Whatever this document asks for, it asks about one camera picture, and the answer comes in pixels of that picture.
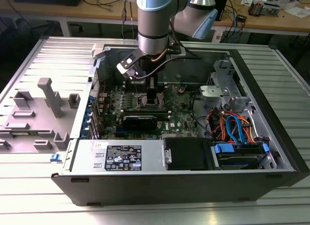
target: motherboard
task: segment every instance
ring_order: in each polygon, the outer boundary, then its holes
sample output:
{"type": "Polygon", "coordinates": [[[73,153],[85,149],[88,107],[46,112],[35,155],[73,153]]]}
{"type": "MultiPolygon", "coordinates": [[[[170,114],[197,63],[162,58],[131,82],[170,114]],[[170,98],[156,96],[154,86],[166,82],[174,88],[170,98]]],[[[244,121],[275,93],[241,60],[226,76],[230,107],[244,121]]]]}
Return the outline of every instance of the motherboard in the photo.
{"type": "Polygon", "coordinates": [[[101,94],[99,114],[103,117],[101,139],[161,140],[167,137],[197,137],[197,123],[191,114],[192,92],[182,85],[165,85],[149,104],[146,93],[126,92],[115,87],[101,94]],[[143,118],[139,129],[127,129],[129,119],[143,118]]]}

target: warning label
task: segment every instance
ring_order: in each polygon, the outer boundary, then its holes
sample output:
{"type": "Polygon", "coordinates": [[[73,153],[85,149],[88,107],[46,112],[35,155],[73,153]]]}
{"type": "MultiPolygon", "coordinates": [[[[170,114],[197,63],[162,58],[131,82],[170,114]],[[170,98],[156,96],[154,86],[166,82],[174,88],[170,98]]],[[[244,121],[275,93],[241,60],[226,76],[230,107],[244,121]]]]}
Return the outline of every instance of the warning label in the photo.
{"type": "Polygon", "coordinates": [[[108,146],[105,170],[141,171],[141,146],[108,146]]]}

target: aluminum profile table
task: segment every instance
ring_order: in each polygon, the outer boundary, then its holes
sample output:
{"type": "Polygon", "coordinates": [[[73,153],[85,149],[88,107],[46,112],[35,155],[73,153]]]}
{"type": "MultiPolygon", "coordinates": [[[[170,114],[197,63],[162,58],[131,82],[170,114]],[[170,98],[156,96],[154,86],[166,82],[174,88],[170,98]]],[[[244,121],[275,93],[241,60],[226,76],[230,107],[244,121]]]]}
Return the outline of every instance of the aluminum profile table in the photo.
{"type": "MultiPolygon", "coordinates": [[[[27,89],[44,97],[36,84],[51,77],[61,96],[81,93],[93,65],[93,44],[107,39],[51,37],[40,40],[0,94],[0,126],[11,113],[12,97],[27,89]]],[[[117,44],[132,40],[109,39],[117,44]]],[[[228,44],[185,43],[225,48],[228,44]]],[[[310,167],[310,88],[279,51],[268,46],[229,45],[239,51],[292,141],[310,167]]],[[[256,202],[149,206],[78,207],[50,179],[61,164],[51,154],[0,154],[0,219],[3,224],[310,224],[310,177],[278,188],[256,202]]]]}

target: open computer chassis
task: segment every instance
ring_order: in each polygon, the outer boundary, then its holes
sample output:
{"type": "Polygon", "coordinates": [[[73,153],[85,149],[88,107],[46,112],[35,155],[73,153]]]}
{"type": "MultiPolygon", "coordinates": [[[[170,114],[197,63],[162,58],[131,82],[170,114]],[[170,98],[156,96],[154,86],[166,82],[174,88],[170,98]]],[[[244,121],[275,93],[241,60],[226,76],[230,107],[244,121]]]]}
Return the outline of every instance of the open computer chassis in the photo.
{"type": "Polygon", "coordinates": [[[309,174],[236,50],[192,48],[203,61],[167,65],[150,105],[115,68],[133,48],[102,45],[90,71],[52,175],[75,204],[257,200],[309,174]]]}

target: circuit board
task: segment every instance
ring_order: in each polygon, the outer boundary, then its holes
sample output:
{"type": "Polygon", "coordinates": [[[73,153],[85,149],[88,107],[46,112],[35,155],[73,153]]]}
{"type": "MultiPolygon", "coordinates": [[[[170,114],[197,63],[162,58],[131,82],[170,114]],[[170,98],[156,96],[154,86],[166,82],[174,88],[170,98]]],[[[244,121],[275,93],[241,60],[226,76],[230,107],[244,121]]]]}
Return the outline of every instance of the circuit board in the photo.
{"type": "Polygon", "coordinates": [[[161,140],[165,137],[198,136],[197,124],[190,110],[190,92],[185,91],[182,86],[166,86],[164,91],[157,94],[158,100],[155,105],[147,104],[146,93],[128,93],[118,87],[103,96],[103,103],[99,105],[100,115],[104,121],[101,139],[161,140]],[[143,109],[146,108],[148,113],[144,114],[143,109]],[[122,130],[124,111],[129,115],[130,111],[139,111],[143,116],[156,116],[158,118],[156,129],[144,132],[119,132],[122,130]]]}

